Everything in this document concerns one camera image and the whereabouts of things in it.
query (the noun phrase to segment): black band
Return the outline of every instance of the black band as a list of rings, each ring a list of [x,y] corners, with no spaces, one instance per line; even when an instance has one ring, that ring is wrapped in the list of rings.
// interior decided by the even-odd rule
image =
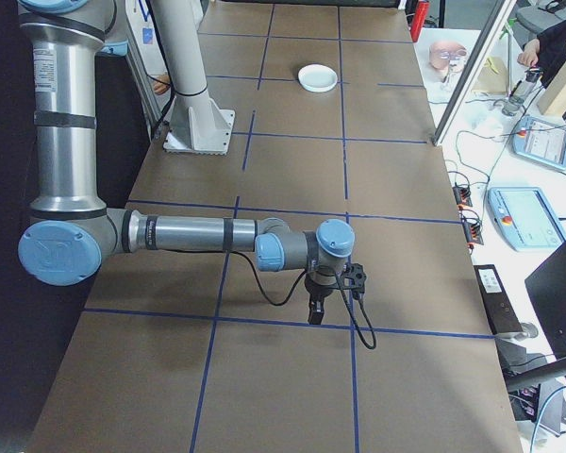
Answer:
[[[122,219],[122,248],[126,253],[130,253],[130,219],[132,210],[126,210]]]
[[[117,2],[113,0],[113,15],[111,16],[111,22],[107,25],[105,29],[105,34],[108,35],[109,32],[115,27],[115,21],[117,20]]]
[[[54,25],[60,26],[62,28],[68,28],[70,30],[80,31],[87,35],[93,36],[94,38],[102,42],[105,42],[105,32],[103,30],[92,25],[84,24],[83,22],[47,14],[34,14],[31,12],[27,12],[19,16],[19,25],[33,24]]]
[[[158,249],[158,216],[149,215],[147,216],[147,224],[144,230],[144,244],[147,250],[157,250]]]
[[[44,127],[81,127],[96,129],[96,118],[93,116],[73,115],[58,111],[36,110],[34,125]]]
[[[308,272],[316,271],[319,267],[319,243],[317,242],[317,233],[314,231],[304,231],[306,237],[307,254],[306,254],[306,270]]]
[[[233,219],[223,219],[225,231],[223,234],[223,251],[230,252],[233,249]]]
[[[107,215],[107,208],[101,210],[61,211],[61,210],[30,210],[29,213],[36,219],[43,220],[88,220]]]
[[[176,92],[176,94],[180,94],[181,96],[185,96],[185,97],[193,97],[193,96],[198,96],[199,94],[202,94],[203,92],[206,92],[207,89],[208,89],[208,85],[206,85],[206,87],[201,92],[194,92],[193,94],[185,94],[183,92]]]
[[[254,248],[252,251],[256,250],[256,238],[258,237],[258,220],[254,221]]]

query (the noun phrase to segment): blue tape line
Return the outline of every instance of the blue tape line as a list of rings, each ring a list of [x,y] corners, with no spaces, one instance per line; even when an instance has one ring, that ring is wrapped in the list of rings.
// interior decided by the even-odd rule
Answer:
[[[214,209],[214,210],[234,210],[234,206],[220,206],[220,205],[202,205],[198,203],[176,203],[174,201],[155,201],[155,200],[137,200],[130,199],[128,203],[137,203],[144,205],[158,205],[158,206],[173,206],[182,208],[202,208],[202,209]],[[396,217],[392,215],[379,215],[379,214],[352,214],[352,213],[341,213],[341,212],[325,212],[317,210],[278,210],[275,208],[251,208],[239,206],[238,211],[249,211],[249,212],[279,212],[286,214],[298,214],[298,215],[322,215],[322,216],[333,216],[333,217],[349,217],[357,219],[380,219],[380,220],[397,220],[400,222],[424,222],[430,224],[449,224],[449,225],[461,225],[460,220],[444,220],[444,219],[420,219],[414,217]]]
[[[252,141],[252,131],[254,130],[254,120],[256,119],[256,111],[252,111],[252,121],[249,124],[249,132],[247,136],[247,143],[245,144],[245,156],[243,156],[243,166],[241,169],[245,171],[247,168],[247,159],[249,158],[249,146]]]
[[[262,324],[267,326],[281,326],[281,327],[303,327],[303,328],[325,328],[333,330],[350,330],[350,326],[340,326],[337,324],[321,324],[318,326],[308,323],[298,323],[294,321],[276,321],[270,319],[255,319],[255,318],[235,318],[232,316],[205,316],[196,314],[183,314],[183,313],[168,313],[158,311],[143,311],[143,310],[121,310],[121,309],[101,309],[101,308],[86,308],[85,312],[91,313],[104,313],[104,314],[122,314],[132,316],[154,316],[163,318],[179,318],[186,320],[197,321],[218,321],[226,323],[237,324]],[[369,331],[367,327],[361,327],[361,331]],[[421,335],[430,337],[447,337],[447,338],[471,338],[476,340],[492,340],[493,335],[481,333],[460,333],[460,332],[438,332],[434,330],[411,330],[402,328],[388,328],[388,327],[374,327],[375,332],[391,333],[395,335]]]
[[[199,314],[181,314],[181,313],[167,313],[160,311],[143,311],[143,310],[121,310],[121,309],[100,309],[100,308],[85,308],[85,312],[89,313],[105,313],[105,314],[126,314],[134,316],[155,316],[157,318],[181,318],[190,321],[213,321],[213,316],[199,315]]]
[[[395,217],[391,215],[375,215],[375,214],[348,214],[348,215],[350,217],[357,219],[382,219],[382,220],[398,220],[400,222],[426,222],[430,224],[461,225],[460,220],[420,219],[413,217]]]
[[[319,137],[319,136],[312,136],[312,135],[290,135],[290,134],[271,134],[266,132],[254,132],[254,135],[260,137],[283,137],[288,139],[318,139],[318,140],[335,140],[340,141],[342,140],[341,137]]]
[[[409,85],[404,83],[378,83],[378,87],[407,87],[407,88],[423,88],[424,85]]]
[[[264,43],[264,53],[262,54],[262,63],[260,64],[260,75],[258,79],[258,91],[260,89],[260,85],[262,83],[262,74],[264,74],[264,62],[266,61],[266,52],[268,51],[268,41],[271,36],[271,28],[273,26],[273,17],[275,16],[275,4],[271,8],[271,19],[268,23],[268,31],[266,34],[266,42]]]
[[[139,205],[177,206],[177,207],[183,207],[183,208],[208,208],[208,209],[211,209],[211,210],[233,210],[233,209],[235,209],[234,206],[203,205],[201,203],[176,203],[175,201],[129,199],[128,203],[138,203]]]
[[[142,0],[139,0],[139,6],[141,7],[141,14],[142,14],[142,18],[144,19],[145,22],[149,22],[149,11],[145,11],[144,10],[144,5],[142,4]]]
[[[366,327],[361,327],[360,330],[367,330]],[[450,337],[450,338],[472,338],[476,340],[494,340],[494,335],[484,333],[457,333],[457,332],[437,332],[433,330],[408,330],[403,328],[385,328],[375,327],[375,332],[393,333],[400,335],[422,335],[428,337]]]
[[[258,80],[257,77],[250,77],[247,75],[206,75],[206,78],[230,78],[230,79],[239,79],[239,80]]]
[[[192,453],[195,450],[195,444],[197,442],[197,432],[199,430],[199,422],[201,420],[201,411],[203,409],[204,404],[204,397],[206,395],[206,387],[208,385],[208,374],[209,374],[209,366],[211,364],[211,355],[214,348],[214,341],[216,338],[216,327],[218,326],[218,313],[220,312],[220,307],[223,301],[223,289],[225,287],[225,280],[226,280],[226,270],[228,268],[228,259],[230,255],[226,254],[225,257],[225,264],[223,266],[223,275],[220,279],[220,288],[218,290],[218,301],[216,302],[216,310],[214,311],[214,318],[213,323],[211,326],[211,333],[209,336],[209,346],[208,346],[208,353],[206,356],[206,365],[204,366],[204,374],[201,379],[201,390],[199,391],[199,398],[197,400],[197,410],[195,411],[195,423],[192,429],[192,437],[191,437],[191,446],[189,448],[189,452]]]
[[[366,138],[346,138],[348,142],[378,142],[378,143],[416,143],[426,144],[425,140],[400,140],[400,139],[366,139]]]
[[[367,139],[367,138],[348,138],[348,137],[319,137],[316,135],[292,135],[292,134],[274,134],[270,132],[253,132],[257,137],[275,137],[287,139],[308,139],[308,140],[332,140],[336,142],[375,142],[375,143],[407,143],[407,144],[427,144],[425,140],[396,140],[396,139]],[[233,132],[233,135],[247,135],[247,132]]]
[[[279,35],[271,35],[271,28],[268,29],[268,34],[266,35],[254,35],[254,34],[245,34],[245,33],[218,33],[212,31],[200,31],[197,32],[198,35],[206,35],[206,36],[239,36],[244,38],[277,38],[280,40],[315,40],[315,41],[342,41],[342,42],[380,42],[380,43],[387,43],[387,44],[411,44],[411,41],[394,41],[394,40],[361,40],[361,39],[353,39],[353,38],[310,38],[306,36],[279,36]]]
[[[348,42],[380,42],[380,43],[385,43],[385,44],[411,44],[411,45],[413,45],[413,42],[411,42],[411,41],[394,41],[394,40],[360,40],[360,39],[355,39],[355,38],[344,38],[342,41],[348,41]]]
[[[319,212],[317,210],[277,210],[273,208],[250,208],[250,207],[240,207],[239,210],[247,210],[250,212],[279,212],[286,214],[299,214],[299,215],[323,215],[323,216],[334,216],[343,217],[344,214],[338,212]]]
[[[338,8],[338,20],[340,19],[340,9]],[[350,225],[350,215],[346,212],[346,223]],[[352,262],[352,255],[348,257],[348,260]],[[354,314],[354,298],[351,292],[350,298],[350,310]],[[352,407],[353,407],[353,420],[354,420],[354,430],[355,430],[355,453],[360,453],[360,430],[358,428],[358,383],[357,383],[357,339],[355,336],[355,326],[352,320],[349,319],[348,323],[350,325],[350,361],[352,369]]]
[[[340,17],[340,8],[338,8],[338,50],[340,54],[340,82],[343,82],[343,57],[342,57],[342,50],[341,50],[341,17]],[[349,189],[348,189],[348,159],[346,154],[346,115],[345,115],[345,107],[344,107],[344,92],[343,92],[343,83],[340,84],[340,97],[341,97],[341,152],[343,158],[343,198],[347,200],[349,197]]]

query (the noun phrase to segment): wooden block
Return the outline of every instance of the wooden block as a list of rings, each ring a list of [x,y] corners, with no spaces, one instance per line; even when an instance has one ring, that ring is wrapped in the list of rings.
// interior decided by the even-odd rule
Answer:
[[[547,116],[562,116],[566,111],[566,62],[545,90],[538,106]]]

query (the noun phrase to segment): black monitor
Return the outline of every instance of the black monitor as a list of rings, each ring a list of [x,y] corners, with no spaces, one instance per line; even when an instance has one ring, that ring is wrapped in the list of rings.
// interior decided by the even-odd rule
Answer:
[[[566,356],[566,242],[525,281],[533,308],[557,358]]]

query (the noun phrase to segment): red object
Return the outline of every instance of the red object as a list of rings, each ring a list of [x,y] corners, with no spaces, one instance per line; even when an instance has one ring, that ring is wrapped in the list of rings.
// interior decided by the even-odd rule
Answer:
[[[422,32],[424,27],[425,16],[430,8],[430,2],[428,0],[420,0],[415,9],[415,16],[413,16],[413,22],[411,22],[411,39],[413,42],[419,40],[419,34]]]

